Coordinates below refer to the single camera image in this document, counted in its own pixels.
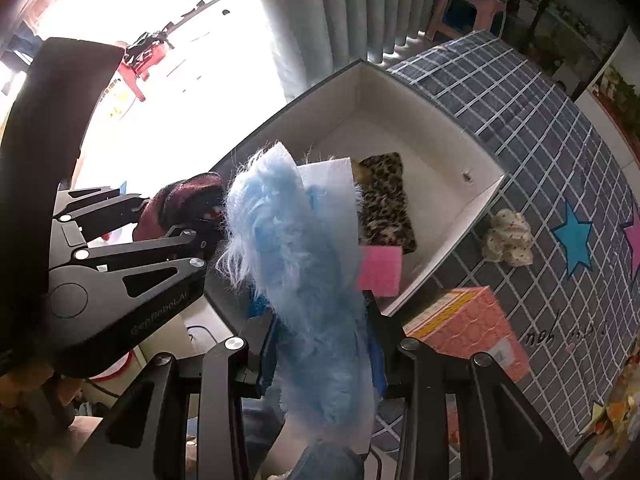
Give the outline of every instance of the white box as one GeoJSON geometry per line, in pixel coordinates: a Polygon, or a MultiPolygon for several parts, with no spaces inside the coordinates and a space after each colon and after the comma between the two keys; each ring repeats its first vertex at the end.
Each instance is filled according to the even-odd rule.
{"type": "Polygon", "coordinates": [[[356,61],[318,83],[214,167],[226,182],[238,164],[281,141],[309,160],[399,152],[417,250],[402,260],[401,292],[379,300],[393,314],[437,269],[487,208],[504,170],[453,118],[386,72],[356,61]]]}

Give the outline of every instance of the gray grid pattern fabric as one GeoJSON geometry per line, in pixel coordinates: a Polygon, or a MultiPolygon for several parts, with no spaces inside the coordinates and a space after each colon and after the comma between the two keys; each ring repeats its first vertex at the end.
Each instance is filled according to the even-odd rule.
{"type": "MultiPolygon", "coordinates": [[[[453,114],[509,173],[490,209],[524,214],[536,238],[532,266],[514,269],[482,258],[485,218],[425,286],[491,286],[529,355],[532,373],[518,386],[569,449],[590,420],[592,403],[609,393],[638,332],[640,293],[620,228],[632,219],[634,204],[626,179],[564,92],[486,31],[389,72],[453,114]],[[593,221],[593,270],[578,266],[569,277],[564,249],[551,232],[564,223],[564,200],[580,221],[593,221]],[[553,340],[538,344],[543,332],[553,340]]],[[[376,424],[373,444],[396,458],[402,402],[384,401],[376,424]]],[[[459,471],[459,454],[451,448],[452,478],[459,471]]]]}

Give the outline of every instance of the orange box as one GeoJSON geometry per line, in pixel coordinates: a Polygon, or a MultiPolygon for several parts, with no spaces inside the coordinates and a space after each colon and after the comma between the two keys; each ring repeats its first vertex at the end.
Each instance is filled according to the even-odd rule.
{"type": "Polygon", "coordinates": [[[468,359],[491,354],[512,381],[529,373],[529,359],[488,286],[445,291],[404,326],[435,351],[468,359]]]}

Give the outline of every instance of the red chair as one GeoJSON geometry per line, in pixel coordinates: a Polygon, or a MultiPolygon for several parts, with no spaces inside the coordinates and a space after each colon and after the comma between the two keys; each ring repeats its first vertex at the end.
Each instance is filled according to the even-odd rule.
{"type": "MultiPolygon", "coordinates": [[[[124,49],[128,47],[127,43],[123,41],[117,41],[116,46],[121,46],[124,49]]],[[[138,54],[132,64],[127,64],[124,60],[120,62],[118,73],[141,103],[144,102],[146,98],[140,91],[140,88],[138,88],[137,79],[140,78],[142,81],[146,81],[149,78],[149,68],[160,63],[169,49],[169,45],[166,43],[154,44],[141,54],[138,54]]]]}

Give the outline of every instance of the curtain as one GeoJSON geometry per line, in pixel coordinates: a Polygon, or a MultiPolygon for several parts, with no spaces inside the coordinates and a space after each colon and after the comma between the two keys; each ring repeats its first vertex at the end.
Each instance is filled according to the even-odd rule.
{"type": "Polygon", "coordinates": [[[425,30],[433,0],[261,0],[288,100],[350,61],[380,63],[425,30]]]}

